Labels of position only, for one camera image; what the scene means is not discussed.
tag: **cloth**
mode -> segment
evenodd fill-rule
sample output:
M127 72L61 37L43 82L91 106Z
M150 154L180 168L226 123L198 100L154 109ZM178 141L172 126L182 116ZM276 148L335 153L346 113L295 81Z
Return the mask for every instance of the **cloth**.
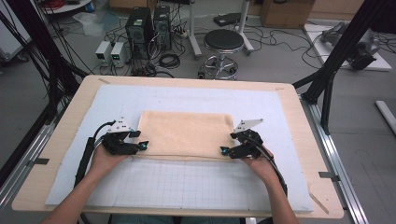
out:
M220 147L234 147L233 118L227 114L144 111L137 142L149 141L136 156L152 159L230 160Z

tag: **caster wheel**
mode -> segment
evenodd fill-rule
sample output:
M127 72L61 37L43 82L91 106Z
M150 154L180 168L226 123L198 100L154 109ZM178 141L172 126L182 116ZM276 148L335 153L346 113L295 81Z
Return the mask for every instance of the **caster wheel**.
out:
M204 79L204 78L205 78L205 73L203 73L203 72L198 72L198 78L199 78L199 79Z
M230 68L230 74L233 75L235 73L236 73L236 68L235 67Z

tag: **white board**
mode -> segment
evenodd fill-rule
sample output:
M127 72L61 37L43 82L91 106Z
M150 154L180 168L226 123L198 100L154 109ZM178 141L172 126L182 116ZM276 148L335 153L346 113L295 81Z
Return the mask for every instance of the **white board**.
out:
M321 35L322 31L329 30L332 28L332 26L306 24L304 28L311 42L315 41L314 49L319 56L320 61L322 63L326 62L326 60L329 58L330 53L332 52L333 46L330 43L323 43L317 38ZM375 53L373 57L376 58L376 61L370 63L363 70L387 72L392 69L392 67L378 53ZM341 68L352 69L347 61L343 63Z
M133 129L144 110L227 113L264 119L253 128L276 155L289 186L294 211L313 211L306 181L276 92L104 85L66 152L46 204L58 204L72 190L88 137L103 123L124 117ZM264 184L240 160L122 162L95 189L88 205L270 212Z

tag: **power supply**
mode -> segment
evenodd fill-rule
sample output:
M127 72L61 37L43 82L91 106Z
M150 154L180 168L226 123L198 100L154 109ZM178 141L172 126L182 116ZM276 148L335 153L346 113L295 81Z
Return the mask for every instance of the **power supply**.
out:
M154 30L157 35L157 44L160 49L172 49L171 22L169 6L157 6L154 10Z
M149 59L154 47L151 13L148 7L134 7L125 25L133 59Z
M123 42L116 42L111 50L111 58L116 67L123 67L127 61L126 48Z
M110 41L102 41L100 43L99 48L96 50L95 54L99 61L102 63L102 66L110 66L111 65L111 43Z

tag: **computer tower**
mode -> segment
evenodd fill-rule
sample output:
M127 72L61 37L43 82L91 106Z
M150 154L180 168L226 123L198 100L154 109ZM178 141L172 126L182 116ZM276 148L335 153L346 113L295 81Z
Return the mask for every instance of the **computer tower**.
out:
M154 10L154 30L157 35L157 46L160 49L172 49L172 36L171 36L171 9L169 6L157 6Z
M133 59L149 59L154 43L151 12L148 7L134 7L125 25Z

